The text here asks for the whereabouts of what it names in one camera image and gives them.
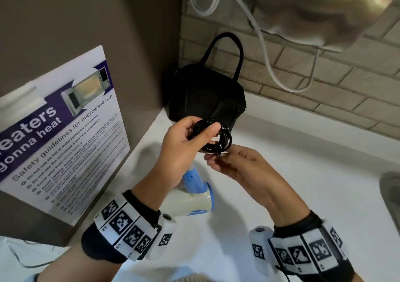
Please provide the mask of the person's right hand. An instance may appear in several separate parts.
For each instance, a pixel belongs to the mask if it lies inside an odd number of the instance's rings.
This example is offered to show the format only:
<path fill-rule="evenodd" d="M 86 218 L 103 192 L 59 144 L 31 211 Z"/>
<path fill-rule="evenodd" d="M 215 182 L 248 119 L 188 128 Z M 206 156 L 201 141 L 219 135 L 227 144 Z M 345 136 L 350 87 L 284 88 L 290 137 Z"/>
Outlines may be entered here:
<path fill-rule="evenodd" d="M 261 206 L 277 227 L 295 224 L 311 210 L 290 184 L 254 149 L 243 168 L 244 180 L 235 180 Z"/>

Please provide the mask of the person's left hand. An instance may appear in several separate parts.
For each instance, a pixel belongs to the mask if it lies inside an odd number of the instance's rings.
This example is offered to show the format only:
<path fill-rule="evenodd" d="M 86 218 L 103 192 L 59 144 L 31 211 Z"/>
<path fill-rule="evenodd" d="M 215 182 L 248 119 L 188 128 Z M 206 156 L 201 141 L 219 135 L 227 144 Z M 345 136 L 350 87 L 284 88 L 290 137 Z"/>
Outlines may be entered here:
<path fill-rule="evenodd" d="M 167 194 L 181 181 L 197 153 L 207 143 L 193 143 L 188 136 L 199 117 L 189 116 L 172 125 L 164 136 L 160 155 L 151 171 L 133 187 L 133 195 L 158 211 Z"/>

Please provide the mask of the person's left forearm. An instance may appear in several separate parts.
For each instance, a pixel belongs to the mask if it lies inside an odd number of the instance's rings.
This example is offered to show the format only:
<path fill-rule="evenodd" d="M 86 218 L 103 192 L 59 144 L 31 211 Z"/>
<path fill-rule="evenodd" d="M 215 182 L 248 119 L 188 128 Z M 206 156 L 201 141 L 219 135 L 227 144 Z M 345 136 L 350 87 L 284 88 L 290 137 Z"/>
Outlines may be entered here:
<path fill-rule="evenodd" d="M 89 258 L 79 244 L 49 264 L 36 282 L 111 282 L 121 266 Z"/>

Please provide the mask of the black handbag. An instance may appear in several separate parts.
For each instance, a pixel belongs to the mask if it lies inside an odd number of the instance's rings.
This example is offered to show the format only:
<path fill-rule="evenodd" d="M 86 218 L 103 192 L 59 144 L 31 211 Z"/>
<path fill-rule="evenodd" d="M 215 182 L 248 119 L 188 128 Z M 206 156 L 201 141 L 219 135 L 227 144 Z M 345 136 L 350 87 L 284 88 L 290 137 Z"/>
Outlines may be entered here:
<path fill-rule="evenodd" d="M 231 78 L 206 67 L 213 47 L 223 38 L 230 38 L 240 54 Z M 238 83 L 243 60 L 243 46 L 235 34 L 224 32 L 215 37 L 199 62 L 180 68 L 174 75 L 169 85 L 172 91 L 168 118 L 174 122 L 188 116 L 212 118 L 232 131 L 247 108 L 244 89 Z"/>

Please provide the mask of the blue and white hair dryer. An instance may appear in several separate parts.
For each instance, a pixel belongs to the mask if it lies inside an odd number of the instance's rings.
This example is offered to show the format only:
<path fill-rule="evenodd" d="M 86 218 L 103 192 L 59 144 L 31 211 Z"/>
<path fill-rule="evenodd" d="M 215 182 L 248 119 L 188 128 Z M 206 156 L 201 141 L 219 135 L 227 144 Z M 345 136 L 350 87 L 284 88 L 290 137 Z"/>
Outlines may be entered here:
<path fill-rule="evenodd" d="M 199 215 L 214 209 L 213 189 L 193 162 L 180 183 L 164 199 L 160 210 L 172 217 Z"/>

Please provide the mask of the left wrist marker band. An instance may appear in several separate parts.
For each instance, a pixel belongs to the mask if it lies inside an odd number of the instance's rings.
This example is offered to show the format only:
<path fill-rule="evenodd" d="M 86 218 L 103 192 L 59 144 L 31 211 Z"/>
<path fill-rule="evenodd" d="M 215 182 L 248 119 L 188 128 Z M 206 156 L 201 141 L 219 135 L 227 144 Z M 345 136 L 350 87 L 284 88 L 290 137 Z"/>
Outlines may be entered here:
<path fill-rule="evenodd" d="M 113 264 L 142 260 L 162 229 L 160 215 L 127 190 L 95 216 L 82 235 L 82 249 L 91 259 Z"/>

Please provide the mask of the wrist marker band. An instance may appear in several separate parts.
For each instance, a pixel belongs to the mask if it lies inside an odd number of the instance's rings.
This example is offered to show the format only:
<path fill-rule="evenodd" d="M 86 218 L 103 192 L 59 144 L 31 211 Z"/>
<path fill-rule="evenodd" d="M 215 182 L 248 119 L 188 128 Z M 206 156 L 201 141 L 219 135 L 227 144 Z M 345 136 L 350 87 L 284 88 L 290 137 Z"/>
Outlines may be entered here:
<path fill-rule="evenodd" d="M 313 211 L 297 223 L 274 227 L 267 243 L 274 267 L 302 282 L 352 282 L 356 273 L 335 229 Z"/>
<path fill-rule="evenodd" d="M 113 264 L 142 260 L 162 229 L 160 215 L 127 190 L 95 216 L 82 235 L 82 249 L 91 259 Z"/>

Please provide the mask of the right wrist marker band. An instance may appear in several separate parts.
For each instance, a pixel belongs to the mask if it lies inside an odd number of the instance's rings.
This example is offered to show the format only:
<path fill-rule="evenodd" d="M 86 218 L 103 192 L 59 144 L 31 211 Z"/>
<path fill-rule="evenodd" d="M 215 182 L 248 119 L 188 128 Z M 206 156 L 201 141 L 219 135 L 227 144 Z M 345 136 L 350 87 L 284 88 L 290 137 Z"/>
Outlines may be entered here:
<path fill-rule="evenodd" d="M 274 267 L 302 282 L 352 282 L 356 273 L 335 229 L 313 211 L 297 223 L 274 227 L 267 243 Z"/>

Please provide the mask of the microwave safety poster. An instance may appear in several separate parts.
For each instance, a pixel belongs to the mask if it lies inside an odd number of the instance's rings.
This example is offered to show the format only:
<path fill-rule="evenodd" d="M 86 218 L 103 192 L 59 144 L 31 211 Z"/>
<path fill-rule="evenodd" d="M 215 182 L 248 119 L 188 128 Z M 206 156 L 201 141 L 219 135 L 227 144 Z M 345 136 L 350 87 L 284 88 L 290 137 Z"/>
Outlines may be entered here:
<path fill-rule="evenodd" d="M 0 110 L 0 191 L 75 226 L 130 150 L 103 46 L 30 81 Z"/>

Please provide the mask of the steel sink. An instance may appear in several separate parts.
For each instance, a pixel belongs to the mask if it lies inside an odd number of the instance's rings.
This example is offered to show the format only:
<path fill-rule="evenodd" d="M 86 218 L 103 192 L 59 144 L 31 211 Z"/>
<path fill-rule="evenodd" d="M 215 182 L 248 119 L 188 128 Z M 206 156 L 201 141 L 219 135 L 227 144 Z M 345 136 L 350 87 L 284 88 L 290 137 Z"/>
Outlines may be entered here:
<path fill-rule="evenodd" d="M 380 193 L 400 235 L 400 173 L 383 173 L 379 180 Z"/>

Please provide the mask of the clear tape strip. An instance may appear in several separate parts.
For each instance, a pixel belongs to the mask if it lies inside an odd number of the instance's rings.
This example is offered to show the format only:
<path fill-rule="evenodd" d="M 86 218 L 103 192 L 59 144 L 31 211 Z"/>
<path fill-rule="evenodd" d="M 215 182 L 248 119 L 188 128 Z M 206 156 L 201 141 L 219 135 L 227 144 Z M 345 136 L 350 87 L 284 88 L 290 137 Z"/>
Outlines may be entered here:
<path fill-rule="evenodd" d="M 0 110 L 6 110 L 15 105 L 19 107 L 26 104 L 40 104 L 43 101 L 44 98 L 38 92 L 35 84 L 28 82 L 14 91 L 0 97 Z"/>

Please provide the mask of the silver wall appliance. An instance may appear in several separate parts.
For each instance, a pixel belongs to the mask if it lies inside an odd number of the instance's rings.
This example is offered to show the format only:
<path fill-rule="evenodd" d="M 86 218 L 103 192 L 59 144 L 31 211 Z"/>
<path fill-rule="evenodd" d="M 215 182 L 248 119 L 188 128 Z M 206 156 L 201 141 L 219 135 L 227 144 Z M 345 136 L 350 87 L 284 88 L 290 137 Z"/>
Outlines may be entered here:
<path fill-rule="evenodd" d="M 351 47 L 394 0 L 254 0 L 260 30 L 289 42 L 341 53 Z"/>

